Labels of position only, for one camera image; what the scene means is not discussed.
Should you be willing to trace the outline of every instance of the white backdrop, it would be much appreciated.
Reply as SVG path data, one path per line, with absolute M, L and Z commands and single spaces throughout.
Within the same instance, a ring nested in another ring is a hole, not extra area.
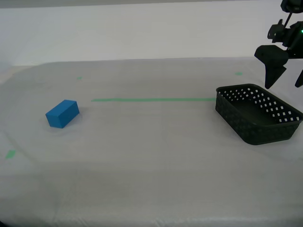
M 0 61 L 253 56 L 280 18 L 279 0 L 0 9 Z

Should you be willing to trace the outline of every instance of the basket rim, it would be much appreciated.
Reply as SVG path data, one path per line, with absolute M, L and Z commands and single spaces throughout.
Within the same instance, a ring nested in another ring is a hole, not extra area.
M 252 122 L 250 119 L 248 119 L 247 117 L 245 117 L 241 111 L 239 111 L 231 102 L 229 102 L 227 99 L 225 99 L 221 94 L 219 94 L 219 90 L 223 89 L 223 88 L 235 88 L 235 87 L 242 87 L 242 86 L 253 86 L 253 87 L 257 87 L 258 89 L 262 90 L 262 92 L 269 94 L 270 96 L 273 96 L 277 101 L 281 102 L 283 105 L 287 106 L 288 108 L 292 109 L 294 112 L 296 112 L 298 115 L 301 116 L 301 120 L 299 121 L 293 121 L 293 122 L 283 122 L 283 123 L 277 123 L 277 124 L 269 124 L 269 125 L 261 125 L 261 124 L 257 124 L 255 122 Z M 303 121 L 303 113 L 301 113 L 299 110 L 297 110 L 296 108 L 294 108 L 293 106 L 289 105 L 288 103 L 284 102 L 283 100 L 281 100 L 280 98 L 278 98 L 277 96 L 271 94 L 269 91 L 266 91 L 264 88 L 256 85 L 256 84 L 238 84 L 238 85 L 231 85 L 231 86 L 223 86 L 223 87 L 218 87 L 216 89 L 217 95 L 220 95 L 222 98 L 224 98 L 230 106 L 232 106 L 232 108 L 238 112 L 244 119 L 246 119 L 248 122 L 258 126 L 258 127 L 264 127 L 264 128 L 270 128 L 270 127 L 284 127 L 284 126 L 290 126 L 290 125 L 294 125 L 294 124 L 300 124 Z

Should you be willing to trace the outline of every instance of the green tape mark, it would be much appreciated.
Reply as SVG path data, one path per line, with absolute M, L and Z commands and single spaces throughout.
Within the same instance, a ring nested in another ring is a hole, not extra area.
M 16 154 L 16 151 L 15 150 L 9 150 L 7 155 L 5 156 L 6 159 L 9 159 L 9 158 L 13 158 Z
M 95 98 L 92 102 L 209 102 L 216 98 Z

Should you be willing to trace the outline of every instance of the blue rectangular block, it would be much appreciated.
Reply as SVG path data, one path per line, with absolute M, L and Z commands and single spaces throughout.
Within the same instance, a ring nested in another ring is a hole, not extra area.
M 51 127 L 62 129 L 78 114 L 77 102 L 64 100 L 45 115 Z

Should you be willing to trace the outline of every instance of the robotic arm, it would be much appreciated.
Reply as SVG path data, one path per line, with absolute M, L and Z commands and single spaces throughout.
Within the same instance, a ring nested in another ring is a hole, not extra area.
M 303 21 L 298 21 L 286 28 L 286 25 L 293 13 L 303 12 L 303 0 L 283 0 L 281 8 L 289 13 L 283 25 L 283 20 L 272 25 L 268 32 L 268 39 L 273 43 L 282 43 L 287 47 L 282 50 L 276 45 L 262 45 L 257 48 L 255 57 L 265 64 L 265 87 L 269 89 L 285 72 L 284 65 L 288 59 L 303 59 Z M 303 85 L 303 70 L 295 84 L 296 87 Z

